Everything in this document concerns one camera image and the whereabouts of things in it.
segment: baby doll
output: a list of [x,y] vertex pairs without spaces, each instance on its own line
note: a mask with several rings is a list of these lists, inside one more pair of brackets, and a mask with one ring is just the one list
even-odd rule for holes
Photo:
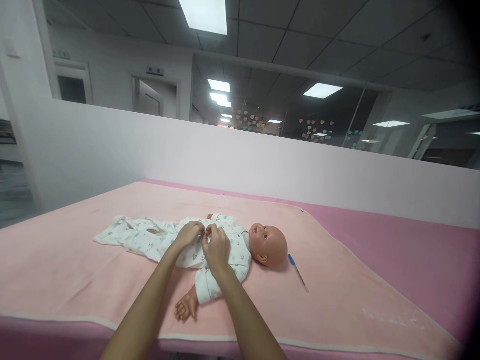
[[[210,214],[207,219],[187,217],[180,222],[117,216],[113,224],[97,235],[94,241],[105,245],[122,245],[129,252],[160,262],[180,230],[190,221],[201,222],[205,228],[210,224],[223,228],[230,240],[228,264],[240,282],[247,277],[252,258],[269,268],[280,266],[287,258],[287,240],[278,228],[255,223],[246,231],[233,217],[219,213]],[[221,297],[222,292],[208,267],[201,236],[181,253],[176,266],[199,269],[195,275],[195,285],[175,305],[176,319],[186,321],[190,315],[195,317],[198,305]]]

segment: doorway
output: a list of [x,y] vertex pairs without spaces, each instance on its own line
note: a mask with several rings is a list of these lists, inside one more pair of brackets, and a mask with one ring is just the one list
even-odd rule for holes
[[178,119],[180,102],[175,83],[145,77],[132,77],[133,111]]

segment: floor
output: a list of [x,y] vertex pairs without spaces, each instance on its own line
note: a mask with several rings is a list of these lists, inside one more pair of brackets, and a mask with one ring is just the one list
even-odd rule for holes
[[0,160],[0,229],[38,215],[24,166]]

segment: fluorescent light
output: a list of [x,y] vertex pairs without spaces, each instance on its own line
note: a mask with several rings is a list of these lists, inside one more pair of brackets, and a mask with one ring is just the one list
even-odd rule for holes
[[401,125],[409,125],[409,122],[401,122],[401,121],[386,121],[386,122],[379,122],[378,124],[373,124],[375,126],[379,126],[382,128],[393,128],[394,126],[401,126]]
[[180,5],[191,29],[227,35],[225,0],[180,0]]
[[435,112],[433,114],[422,115],[424,118],[431,118],[431,119],[451,119],[451,118],[461,118],[464,116],[473,116],[473,115],[480,115],[480,112],[475,112],[471,110],[465,109],[456,109],[450,111],[443,111],[443,112]]
[[343,89],[343,87],[318,83],[314,85],[306,93],[304,93],[303,96],[325,99],[325,98],[328,98],[330,95],[335,94],[338,90],[341,90],[341,89]]
[[230,92],[230,83],[229,82],[208,79],[208,83],[210,84],[210,87],[211,87],[212,90],[223,91],[225,93]]
[[224,107],[224,108],[231,108],[232,103],[230,101],[217,101],[216,102],[218,106]]

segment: human hand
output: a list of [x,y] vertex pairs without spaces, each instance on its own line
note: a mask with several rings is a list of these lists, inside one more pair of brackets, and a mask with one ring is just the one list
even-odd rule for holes
[[222,227],[218,228],[215,224],[209,225],[201,239],[201,246],[208,267],[214,277],[218,272],[229,266],[230,240]]
[[200,233],[205,231],[205,226],[199,221],[190,221],[178,233],[174,244],[180,245],[182,248],[193,244],[199,237]]

